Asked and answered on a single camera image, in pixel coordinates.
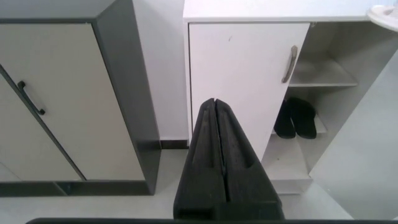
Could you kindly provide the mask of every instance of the metal handle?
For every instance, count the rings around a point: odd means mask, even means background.
[[[29,104],[30,107],[33,108],[34,111],[36,111],[36,113],[40,114],[40,115],[44,115],[45,111],[43,109],[37,109],[37,107],[33,104],[32,100],[30,100],[29,96],[27,96],[24,88],[26,86],[26,83],[24,81],[20,81],[18,84],[18,89],[19,91],[21,91],[22,96],[25,98],[25,100],[27,101],[27,103]]]
[[[290,64],[289,64],[289,69],[287,70],[287,73],[285,75],[285,77],[282,79],[282,83],[286,83],[287,80],[290,79],[290,77],[293,74],[293,68],[294,68],[294,63],[296,61],[297,58],[297,52],[299,51],[296,45],[293,45],[292,49],[291,49],[292,53],[292,58],[290,59]]]

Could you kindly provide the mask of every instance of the gray baseboard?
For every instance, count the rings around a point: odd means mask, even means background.
[[[0,197],[153,195],[146,181],[76,181],[0,183]]]

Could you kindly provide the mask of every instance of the slipper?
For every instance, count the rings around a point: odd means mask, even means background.
[[[301,138],[315,139],[317,137],[313,120],[316,115],[315,108],[309,102],[296,97],[289,98],[287,104],[292,110],[292,121],[296,133]]]
[[[290,110],[290,106],[284,100],[274,125],[276,134],[281,138],[292,139],[296,137],[296,132],[294,131],[292,121],[290,120],[291,115],[292,111]]]

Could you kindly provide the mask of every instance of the floor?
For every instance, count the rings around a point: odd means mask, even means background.
[[[173,218],[173,202],[187,150],[163,150],[157,191],[135,197],[0,198],[1,223],[39,217]],[[352,219],[319,185],[302,195],[281,195],[287,219]]]

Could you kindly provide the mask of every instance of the shelf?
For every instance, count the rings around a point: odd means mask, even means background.
[[[317,133],[326,133],[328,131],[318,115],[315,115],[314,122]]]
[[[326,54],[300,55],[289,87],[356,86],[357,81]]]
[[[311,179],[296,139],[271,136],[261,164],[270,180]]]

